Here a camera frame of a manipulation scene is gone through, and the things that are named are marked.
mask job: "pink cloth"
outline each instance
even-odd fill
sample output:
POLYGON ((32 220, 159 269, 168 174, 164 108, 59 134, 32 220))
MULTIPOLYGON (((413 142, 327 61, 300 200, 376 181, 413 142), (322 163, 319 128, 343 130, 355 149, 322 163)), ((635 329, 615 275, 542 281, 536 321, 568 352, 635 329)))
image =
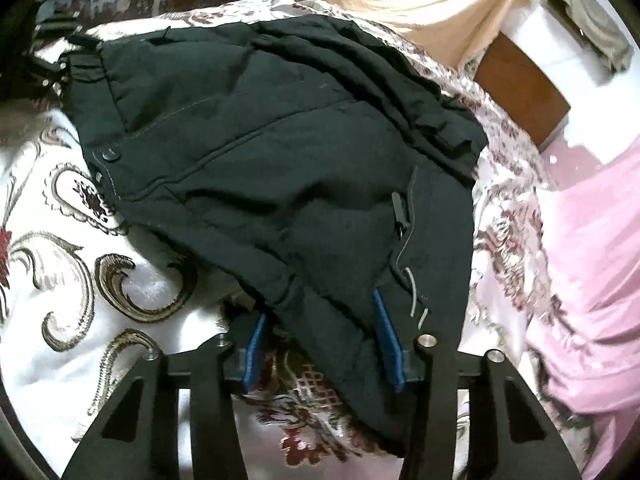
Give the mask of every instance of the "pink cloth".
POLYGON ((552 292, 552 326, 532 319, 546 393, 596 415, 601 438, 583 472, 594 478, 640 411, 640 139, 596 175, 538 191, 552 292))

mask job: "pants button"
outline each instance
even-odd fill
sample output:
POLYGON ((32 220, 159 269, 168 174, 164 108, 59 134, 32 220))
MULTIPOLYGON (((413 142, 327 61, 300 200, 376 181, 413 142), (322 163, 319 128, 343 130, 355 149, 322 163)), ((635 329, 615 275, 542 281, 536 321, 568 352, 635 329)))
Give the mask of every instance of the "pants button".
POLYGON ((120 151, 116 148, 108 148, 102 152, 102 158, 107 162, 115 162, 120 158, 120 151))

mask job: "silver bolt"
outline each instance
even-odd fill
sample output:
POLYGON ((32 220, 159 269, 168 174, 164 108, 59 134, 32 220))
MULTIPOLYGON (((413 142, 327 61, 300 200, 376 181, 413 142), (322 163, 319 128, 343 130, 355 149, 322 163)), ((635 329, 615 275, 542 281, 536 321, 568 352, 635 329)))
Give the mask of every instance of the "silver bolt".
POLYGON ((142 354, 142 358, 145 361, 155 361, 160 357, 160 352, 157 348, 148 348, 142 354))
POLYGON ((226 336, 226 333, 216 334, 214 337, 216 338, 216 344, 220 348, 231 343, 231 341, 229 341, 228 337, 226 336))
POLYGON ((432 346, 436 346, 438 340, 431 334, 422 334, 418 337, 418 344, 420 346, 424 346, 425 348, 431 348, 432 346))
POLYGON ((501 363, 504 361, 504 354, 499 350, 489 350, 486 356, 489 358, 489 361, 493 361, 494 363, 501 363))

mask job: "floral bedsheet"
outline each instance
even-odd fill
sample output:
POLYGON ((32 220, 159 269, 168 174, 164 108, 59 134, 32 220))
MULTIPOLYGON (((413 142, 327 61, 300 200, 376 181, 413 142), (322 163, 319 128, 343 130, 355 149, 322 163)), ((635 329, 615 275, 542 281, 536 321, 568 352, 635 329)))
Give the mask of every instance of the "floral bedsheet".
MULTIPOLYGON (((488 136, 476 169, 475 241, 460 349, 499 348, 540 398, 583 467, 588 421, 543 396, 543 370, 527 349, 532 316, 553 315, 537 187, 553 182, 529 136, 468 77, 376 23, 324 2, 244 0, 209 9, 99 25, 104 40, 167 27, 215 27, 308 13, 355 21, 457 96, 488 136)), ((61 40, 40 55, 56 60, 61 40)), ((17 418, 61 474, 86 428, 144 349, 196 348, 226 330, 227 301, 249 301, 219 269, 194 264, 126 224, 91 182, 73 124, 53 104, 0 109, 0 367, 17 418)), ((395 479, 401 460, 354 426, 322 373, 292 340, 275 340, 255 392, 234 400, 252 480, 395 479)), ((458 394, 455 477, 464 478, 468 394, 458 394)), ((190 478, 188 393, 180 393, 179 456, 190 478)))

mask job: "black pants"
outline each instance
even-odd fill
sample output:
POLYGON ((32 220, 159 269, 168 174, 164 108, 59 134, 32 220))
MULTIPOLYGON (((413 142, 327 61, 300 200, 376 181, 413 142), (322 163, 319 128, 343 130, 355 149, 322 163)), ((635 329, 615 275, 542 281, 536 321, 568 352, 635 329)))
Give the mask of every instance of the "black pants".
POLYGON ((409 316, 409 267, 430 326, 459 341, 486 143, 473 115, 322 16, 134 36, 70 63, 70 111, 107 199, 264 299, 400 453, 411 402, 385 379, 373 294, 409 316))

